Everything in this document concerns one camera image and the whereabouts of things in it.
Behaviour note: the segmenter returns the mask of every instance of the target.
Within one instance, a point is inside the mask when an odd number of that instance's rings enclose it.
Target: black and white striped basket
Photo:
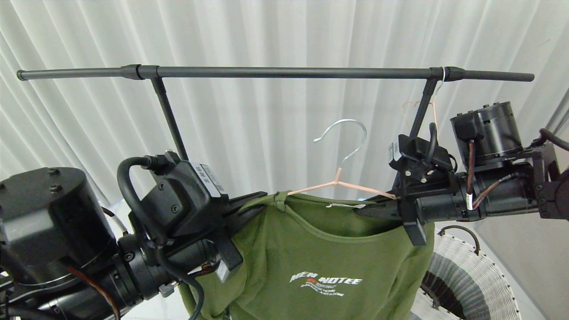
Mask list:
[[[476,247],[453,236],[449,228],[470,233]],[[459,225],[435,236],[431,264],[415,296],[410,320],[518,320],[518,303],[505,276],[480,252],[476,235]]]

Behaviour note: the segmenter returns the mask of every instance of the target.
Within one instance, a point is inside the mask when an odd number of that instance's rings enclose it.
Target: floor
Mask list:
[[[110,207],[110,209],[118,215],[118,217],[127,224],[127,214],[130,212],[130,209],[126,205],[125,202],[119,202],[118,204]],[[111,228],[117,235],[120,235],[120,231],[118,228],[113,224],[112,221],[109,221]],[[446,225],[451,224],[460,224],[465,227],[470,228],[475,233],[474,225],[472,223],[458,223],[455,221],[445,222],[445,223],[437,223],[437,229],[440,229]],[[467,235],[464,231],[461,230],[449,230],[448,234],[456,236],[464,241],[470,242],[472,244],[473,240],[469,235]],[[524,320],[548,320],[546,319],[542,313],[538,310],[538,308],[533,304],[531,299],[527,296],[524,290],[520,287],[520,285],[515,281],[512,275],[508,272],[508,270],[500,263],[499,259],[496,255],[490,251],[488,246],[484,243],[484,239],[479,236],[480,245],[482,251],[484,251],[500,268],[500,270],[506,275],[509,283],[512,286],[514,291],[514,295],[518,301],[520,313]],[[133,310],[131,310],[126,316],[123,317],[124,320],[179,320],[179,319],[187,319],[188,313],[186,312],[184,305],[182,304],[182,298],[180,297],[179,293],[176,291],[173,295],[169,296],[168,298],[163,298],[162,296],[158,295],[149,301],[144,301],[140,305],[136,306]]]

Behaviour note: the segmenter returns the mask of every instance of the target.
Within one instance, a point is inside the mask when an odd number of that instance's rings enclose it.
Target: robotic arm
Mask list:
[[[451,120],[467,173],[438,145],[417,137],[426,106],[439,80],[531,81],[532,75],[430,69],[181,68],[130,65],[122,68],[19,71],[21,80],[79,76],[151,79],[180,156],[128,158],[117,171],[119,188],[132,209],[134,234],[115,239],[85,173],[43,168],[0,183],[0,317],[25,319],[120,319],[157,294],[168,296],[180,282],[216,272],[221,281],[242,263],[231,237],[264,208],[240,210],[266,195],[230,199],[212,170],[187,160],[161,77],[367,77],[427,79],[409,136],[390,145],[390,166],[399,172],[391,191],[357,214],[401,220],[414,245],[425,244],[422,225],[432,221],[475,221],[539,211],[542,218],[569,219],[569,171],[559,172],[553,144],[566,142],[542,129],[523,147],[508,102],[485,106]],[[155,187],[142,199],[129,171],[148,170]]]

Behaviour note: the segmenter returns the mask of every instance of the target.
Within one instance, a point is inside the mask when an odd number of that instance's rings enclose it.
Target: olive green shirt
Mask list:
[[[414,247],[400,221],[359,216],[351,207],[373,202],[286,194],[243,207],[267,204],[232,239],[244,261],[229,279],[197,278],[205,291],[199,319],[229,319],[227,308],[232,320],[407,320],[430,262],[434,224],[425,226],[427,245]],[[187,285],[180,293],[191,313],[197,295]]]

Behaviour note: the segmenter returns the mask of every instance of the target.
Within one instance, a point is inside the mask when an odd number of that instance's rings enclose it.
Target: white curtain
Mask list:
[[[279,67],[434,67],[530,72],[532,83],[445,83],[440,143],[457,154],[449,119],[511,101],[524,143],[569,88],[567,1],[2,1],[0,179],[45,166],[88,174],[103,203],[121,199],[117,165],[175,149],[148,80],[21,82],[19,69],[126,64]],[[209,164],[231,196],[299,189],[333,178],[368,128],[342,179],[389,189],[387,146],[408,133],[424,80],[165,79],[191,159]],[[557,112],[556,117],[563,117]],[[433,120],[427,115],[422,137]],[[152,188],[133,169],[139,192]],[[356,198],[345,188],[316,195]]]

